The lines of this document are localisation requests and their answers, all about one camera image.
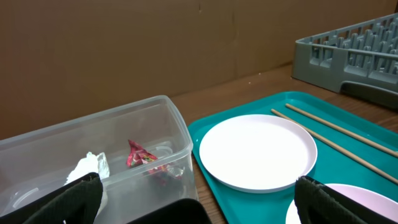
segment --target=red candy wrapper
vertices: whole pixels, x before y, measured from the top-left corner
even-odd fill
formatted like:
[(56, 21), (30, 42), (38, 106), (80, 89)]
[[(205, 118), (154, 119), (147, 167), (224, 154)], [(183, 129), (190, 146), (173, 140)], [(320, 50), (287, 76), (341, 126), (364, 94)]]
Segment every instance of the red candy wrapper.
[[(129, 144), (130, 144), (130, 155), (127, 158), (126, 162), (128, 167), (132, 168), (142, 164), (148, 164), (152, 161), (157, 160), (156, 156), (147, 152), (138, 143), (129, 140)], [(169, 164), (167, 164), (148, 170), (148, 172), (150, 174), (157, 172), (156, 176), (160, 178), (162, 185), (165, 185), (169, 177), (174, 179), (181, 179), (181, 176), (183, 174), (183, 169), (180, 169), (178, 167), (172, 167)]]

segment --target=plastic storage bin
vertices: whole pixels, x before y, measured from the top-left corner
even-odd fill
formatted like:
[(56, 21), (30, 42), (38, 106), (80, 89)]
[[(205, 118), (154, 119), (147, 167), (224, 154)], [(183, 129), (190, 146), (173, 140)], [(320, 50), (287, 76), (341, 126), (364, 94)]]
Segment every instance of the plastic storage bin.
[[(127, 168), (128, 139), (159, 159)], [(87, 152), (105, 152), (108, 203), (95, 223), (128, 223), (180, 198), (197, 198), (192, 140), (178, 109), (166, 96), (119, 106), (0, 141), (0, 216), (60, 188)], [(147, 171), (168, 164), (180, 179)]]

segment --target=white plate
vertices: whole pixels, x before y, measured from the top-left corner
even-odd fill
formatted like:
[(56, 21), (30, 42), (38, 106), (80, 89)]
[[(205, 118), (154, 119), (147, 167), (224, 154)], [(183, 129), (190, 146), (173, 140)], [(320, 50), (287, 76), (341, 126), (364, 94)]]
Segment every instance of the white plate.
[(317, 145), (299, 125), (271, 115), (227, 119), (203, 137), (199, 155), (206, 170), (225, 185), (271, 193), (294, 185), (317, 160)]

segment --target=plastic dish rack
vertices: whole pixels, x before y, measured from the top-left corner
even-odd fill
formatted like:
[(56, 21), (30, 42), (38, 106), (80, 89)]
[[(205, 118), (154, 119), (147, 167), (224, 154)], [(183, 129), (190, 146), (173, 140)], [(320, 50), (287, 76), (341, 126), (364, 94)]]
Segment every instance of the plastic dish rack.
[(398, 14), (297, 40), (293, 77), (398, 109)]

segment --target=brown wall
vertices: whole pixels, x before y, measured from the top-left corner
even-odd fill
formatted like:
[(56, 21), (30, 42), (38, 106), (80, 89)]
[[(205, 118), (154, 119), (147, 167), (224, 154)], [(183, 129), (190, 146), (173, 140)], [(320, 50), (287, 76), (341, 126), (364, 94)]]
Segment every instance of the brown wall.
[(0, 139), (292, 60), (294, 40), (396, 0), (3, 0)]

